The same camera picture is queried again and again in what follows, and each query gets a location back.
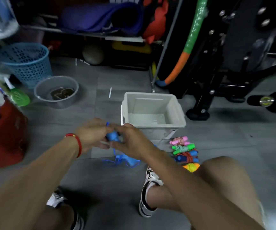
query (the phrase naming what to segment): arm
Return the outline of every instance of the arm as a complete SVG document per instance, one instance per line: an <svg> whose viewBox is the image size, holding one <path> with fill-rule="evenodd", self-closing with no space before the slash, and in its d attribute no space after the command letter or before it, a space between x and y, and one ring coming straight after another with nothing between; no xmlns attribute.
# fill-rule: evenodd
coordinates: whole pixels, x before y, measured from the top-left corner
<svg viewBox="0 0 276 230"><path fill-rule="evenodd" d="M100 143L112 128L99 119L79 128L83 152ZM66 137L46 151L27 168L0 188L0 230L32 229L49 197L76 159L79 146L74 137Z"/></svg>
<svg viewBox="0 0 276 230"><path fill-rule="evenodd" d="M171 195L197 230L263 230L251 217L156 148L138 129L126 123L115 126L124 142L111 146L146 162L163 180Z"/></svg>

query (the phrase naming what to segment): jump rope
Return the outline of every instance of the jump rope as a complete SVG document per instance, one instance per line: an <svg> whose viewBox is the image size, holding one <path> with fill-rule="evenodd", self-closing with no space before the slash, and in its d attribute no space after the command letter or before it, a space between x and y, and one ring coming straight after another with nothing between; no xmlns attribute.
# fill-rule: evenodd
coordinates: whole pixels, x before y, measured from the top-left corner
<svg viewBox="0 0 276 230"><path fill-rule="evenodd" d="M117 142L120 142L120 139L119 139L119 135L116 131L113 131L111 133L108 133L106 135L107 139L109 141L117 141ZM126 163L126 166L130 167L130 168L135 168L136 166L140 165L140 160L136 160L134 158L131 158L127 155L125 155L124 153L121 153L121 154L116 154L116 150L113 149L113 154L115 155L115 160L114 161L111 161L111 160L103 160L104 163L106 163L107 165L110 163L113 163L111 166L114 167L114 166L118 166L120 165L122 162L125 161Z"/></svg>

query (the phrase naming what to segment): gray bucket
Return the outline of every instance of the gray bucket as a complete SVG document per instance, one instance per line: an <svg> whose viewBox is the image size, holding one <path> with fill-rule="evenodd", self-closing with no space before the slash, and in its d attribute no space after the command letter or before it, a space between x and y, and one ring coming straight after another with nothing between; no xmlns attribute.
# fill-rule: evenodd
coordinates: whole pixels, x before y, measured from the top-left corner
<svg viewBox="0 0 276 230"><path fill-rule="evenodd" d="M74 93L67 98L54 100L51 92L61 87L72 88ZM34 94L38 99L46 102L46 104L51 108L63 109L71 106L75 102L78 89L79 84L73 78L66 76L55 76L40 81L34 88Z"/></svg>

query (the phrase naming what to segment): blue plastic laundry basket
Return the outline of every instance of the blue plastic laundry basket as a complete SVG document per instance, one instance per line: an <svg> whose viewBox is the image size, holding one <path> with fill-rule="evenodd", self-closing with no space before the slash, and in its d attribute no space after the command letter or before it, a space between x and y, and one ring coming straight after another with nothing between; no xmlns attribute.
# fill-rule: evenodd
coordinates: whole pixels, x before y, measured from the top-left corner
<svg viewBox="0 0 276 230"><path fill-rule="evenodd" d="M32 89L39 81L53 75L48 53L47 47L39 43L19 42L0 50L0 62Z"/></svg>

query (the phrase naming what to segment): red string bracelet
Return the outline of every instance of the red string bracelet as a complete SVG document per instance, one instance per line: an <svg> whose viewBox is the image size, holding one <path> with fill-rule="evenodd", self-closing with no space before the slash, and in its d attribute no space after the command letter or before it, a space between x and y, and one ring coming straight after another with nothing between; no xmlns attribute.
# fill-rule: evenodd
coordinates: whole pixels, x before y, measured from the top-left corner
<svg viewBox="0 0 276 230"><path fill-rule="evenodd" d="M79 137L77 135L73 134L73 133L68 133L68 134L65 135L64 138L66 138L67 136L74 136L75 139L77 140L77 143L79 144L79 154L77 155L76 158L79 158L79 156L82 154L82 143L81 143Z"/></svg>

